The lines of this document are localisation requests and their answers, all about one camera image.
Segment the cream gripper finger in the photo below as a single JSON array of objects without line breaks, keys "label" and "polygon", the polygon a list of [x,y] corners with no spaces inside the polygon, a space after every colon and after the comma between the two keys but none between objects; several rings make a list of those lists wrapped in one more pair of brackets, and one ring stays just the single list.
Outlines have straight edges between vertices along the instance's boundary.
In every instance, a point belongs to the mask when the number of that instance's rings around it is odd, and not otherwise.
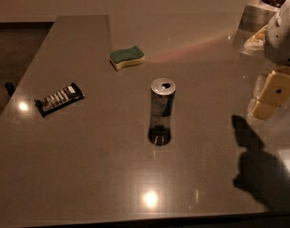
[{"label": "cream gripper finger", "polygon": [[258,77],[248,113],[256,119],[267,120],[289,98],[290,67],[276,67]]},{"label": "cream gripper finger", "polygon": [[253,51],[263,50],[266,30],[267,26],[263,26],[262,28],[260,28],[244,43],[244,47]]}]

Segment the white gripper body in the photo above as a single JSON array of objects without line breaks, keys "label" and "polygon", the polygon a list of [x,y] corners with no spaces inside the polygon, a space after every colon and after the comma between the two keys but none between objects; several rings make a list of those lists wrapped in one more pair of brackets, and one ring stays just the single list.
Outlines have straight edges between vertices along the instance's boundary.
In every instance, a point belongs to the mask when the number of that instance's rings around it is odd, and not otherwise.
[{"label": "white gripper body", "polygon": [[265,58],[278,65],[290,66],[290,0],[286,0],[267,25]]}]

